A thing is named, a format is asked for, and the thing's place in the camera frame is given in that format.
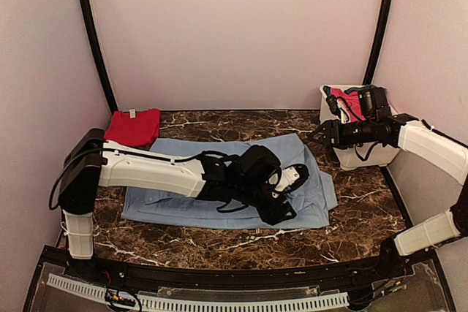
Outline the light blue shirt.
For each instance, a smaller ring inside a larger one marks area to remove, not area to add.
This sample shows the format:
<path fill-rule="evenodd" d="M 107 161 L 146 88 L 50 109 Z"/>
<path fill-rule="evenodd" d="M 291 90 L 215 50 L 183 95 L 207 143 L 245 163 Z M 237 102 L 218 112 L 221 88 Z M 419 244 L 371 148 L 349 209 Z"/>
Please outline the light blue shirt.
<path fill-rule="evenodd" d="M 333 178 L 319 169 L 316 160 L 296 134 L 284 134 L 258 140 L 258 145 L 270 149 L 283 167 L 304 164 L 309 178 L 288 200 L 296 217 L 277 224 L 277 229 L 319 229 L 329 224 L 328 212 L 337 206 Z M 193 156 L 202 151 L 220 151 L 240 155 L 254 142 L 195 142 L 159 138 L 150 148 L 154 153 L 173 156 Z M 129 187 L 126 192 L 123 219 L 183 227 L 205 229 L 267 229 L 253 207 L 241 210 L 240 202 L 233 201 L 231 213 L 220 213 L 221 202 L 200 201 L 167 191 Z"/>

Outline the red t-shirt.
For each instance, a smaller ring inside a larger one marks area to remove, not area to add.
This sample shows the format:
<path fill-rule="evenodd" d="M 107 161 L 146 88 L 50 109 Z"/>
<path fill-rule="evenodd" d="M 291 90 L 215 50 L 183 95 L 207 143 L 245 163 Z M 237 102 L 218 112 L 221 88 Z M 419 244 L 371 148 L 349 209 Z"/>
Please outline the red t-shirt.
<path fill-rule="evenodd" d="M 158 109 L 117 111 L 104 139 L 129 147 L 150 145 L 159 137 L 160 117 Z"/>

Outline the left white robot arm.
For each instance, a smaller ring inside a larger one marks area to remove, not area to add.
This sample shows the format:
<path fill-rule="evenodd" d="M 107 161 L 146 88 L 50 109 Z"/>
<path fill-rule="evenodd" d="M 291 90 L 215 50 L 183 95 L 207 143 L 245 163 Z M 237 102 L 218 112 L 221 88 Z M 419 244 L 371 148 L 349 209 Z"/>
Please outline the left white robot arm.
<path fill-rule="evenodd" d="M 103 274 L 94 257 L 93 212 L 99 187 L 136 187 L 167 191 L 196 200 L 235 200 L 253 207 L 270 225 L 295 218 L 287 194 L 309 176 L 303 164 L 283 168 L 267 147 L 253 145 L 241 155 L 201 151 L 170 156 L 130 148 L 106 140 L 90 129 L 65 158 L 50 191 L 48 207 L 59 208 L 65 220 L 68 252 L 75 269 L 88 280 Z"/>

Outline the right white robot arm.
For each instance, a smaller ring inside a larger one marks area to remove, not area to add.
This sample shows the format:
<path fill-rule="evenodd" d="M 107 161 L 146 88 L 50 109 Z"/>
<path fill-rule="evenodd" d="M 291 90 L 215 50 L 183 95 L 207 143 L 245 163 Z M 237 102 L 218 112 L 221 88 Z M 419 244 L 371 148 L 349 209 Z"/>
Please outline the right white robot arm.
<path fill-rule="evenodd" d="M 315 142 L 348 149 L 367 142 L 400 150 L 391 175 L 416 223 L 383 240 L 373 271 L 389 278 L 413 254 L 437 249 L 467 236 L 467 147 L 408 114 L 341 123 L 323 122 Z"/>

